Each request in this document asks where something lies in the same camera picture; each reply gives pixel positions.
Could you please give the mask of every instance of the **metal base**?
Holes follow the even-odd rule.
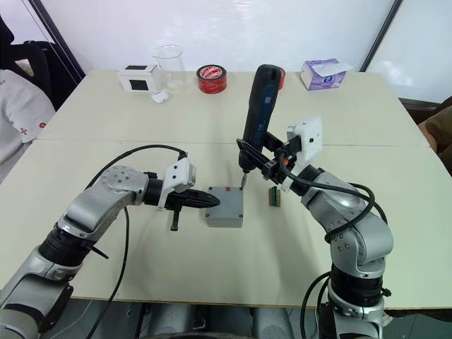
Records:
[[[243,190],[239,187],[209,187],[209,193],[220,199],[219,206],[206,208],[209,227],[241,227]]]
[[[195,308],[193,304],[163,304],[148,334],[191,332]]]
[[[253,315],[253,337],[259,339],[294,339],[289,316],[280,307],[256,307]]]

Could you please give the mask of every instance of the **tissue box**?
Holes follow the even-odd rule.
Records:
[[[118,73],[126,92],[157,92],[162,87],[162,74],[156,64],[128,65]]]
[[[351,65],[336,59],[305,61],[299,77],[308,90],[339,87]]]

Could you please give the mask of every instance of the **table surface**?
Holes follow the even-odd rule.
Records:
[[[39,244],[70,202],[106,162],[143,143],[37,140],[0,185],[0,286]],[[235,145],[175,143],[197,166],[196,189],[234,186],[241,173]],[[167,150],[144,150],[120,163],[159,176],[176,160]],[[395,238],[384,287],[388,307],[451,307],[452,178],[427,147],[325,146],[315,165],[366,184],[382,205]],[[309,283],[329,270],[324,231],[295,194],[268,206],[258,172],[244,192],[239,229],[206,225],[203,210],[184,208],[179,231],[171,212],[134,206],[130,252],[117,299],[299,306]],[[73,281],[74,296],[107,298],[124,250],[120,213],[98,243],[110,259],[87,256]],[[315,304],[314,298],[309,301]]]
[[[195,73],[188,88],[161,105],[147,93],[123,91],[116,71],[93,71],[60,108],[40,138],[106,141],[234,143],[243,135],[254,72],[228,73],[221,93],[202,93]],[[423,135],[386,81],[347,74],[339,88],[308,91],[287,73],[269,131],[285,140],[287,126],[319,115],[325,145],[423,145]]]

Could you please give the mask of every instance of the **small green circuit board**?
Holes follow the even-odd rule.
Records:
[[[281,191],[276,186],[268,189],[268,205],[281,207]]]

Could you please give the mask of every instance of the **red tape roll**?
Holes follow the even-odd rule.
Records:
[[[226,88],[226,70],[218,65],[206,65],[196,71],[198,87],[204,93],[219,93]]]
[[[284,80],[285,80],[285,70],[283,67],[280,67],[281,70],[281,80],[280,80],[280,86],[278,87],[278,90],[280,90],[281,88],[283,88],[284,86]]]

